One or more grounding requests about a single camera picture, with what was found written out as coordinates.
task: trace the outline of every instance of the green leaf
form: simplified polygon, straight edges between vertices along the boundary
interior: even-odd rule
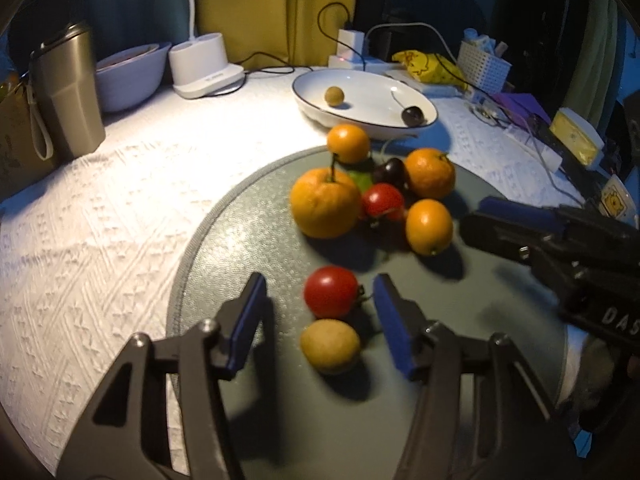
[[[349,176],[356,183],[361,193],[373,186],[371,174],[364,171],[350,171]]]

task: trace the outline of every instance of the gray placemat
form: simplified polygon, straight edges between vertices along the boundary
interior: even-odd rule
[[[247,479],[388,480],[395,471],[416,387],[395,370],[372,304],[351,319],[366,347],[350,373],[328,380],[298,349],[302,329],[313,320],[301,298],[303,283],[328,263],[354,270],[369,292],[373,277],[388,272],[429,318],[462,335],[510,334],[555,399],[565,330],[553,295],[529,269],[468,248],[458,237],[445,253],[424,260],[406,250],[401,232],[375,236],[362,228],[337,240],[305,238],[290,218],[289,189],[306,170],[327,163],[326,150],[315,148],[239,184],[197,229],[172,289],[167,336],[213,316],[252,271],[267,279],[273,322],[258,332],[245,370],[221,385]],[[470,172],[457,172],[456,191],[443,201],[454,218],[485,196],[500,195]],[[467,386],[463,381],[460,449],[468,445],[472,411]]]

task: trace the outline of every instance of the cherry tomato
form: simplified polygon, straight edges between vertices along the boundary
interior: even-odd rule
[[[306,279],[303,295],[316,317],[339,318],[346,316],[358,299],[360,285],[350,270],[326,266]]]
[[[363,193],[362,209],[370,218],[386,217],[399,222],[404,218],[404,197],[391,184],[381,182]]]

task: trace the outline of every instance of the yellow snack bag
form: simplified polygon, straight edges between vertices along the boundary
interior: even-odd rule
[[[405,50],[394,54],[391,59],[402,63],[407,72],[416,81],[429,84],[455,85],[466,90],[466,83],[460,81],[460,79],[465,78],[462,71],[444,56],[425,54],[418,50]],[[460,79],[447,72],[443,65]]]

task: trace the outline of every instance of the table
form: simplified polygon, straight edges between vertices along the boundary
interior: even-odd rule
[[[107,118],[95,153],[0,205],[0,402],[51,471],[129,336],[164,337],[175,270],[206,213],[258,168],[324,144],[324,129],[298,111],[293,78],[252,75],[235,94],[196,101],[161,89],[133,112]],[[566,200],[538,161],[464,101],[434,104],[440,119],[431,140],[448,142],[455,163],[512,200]],[[563,395],[582,340],[569,330]],[[184,470],[173,398],[169,412],[174,465]]]

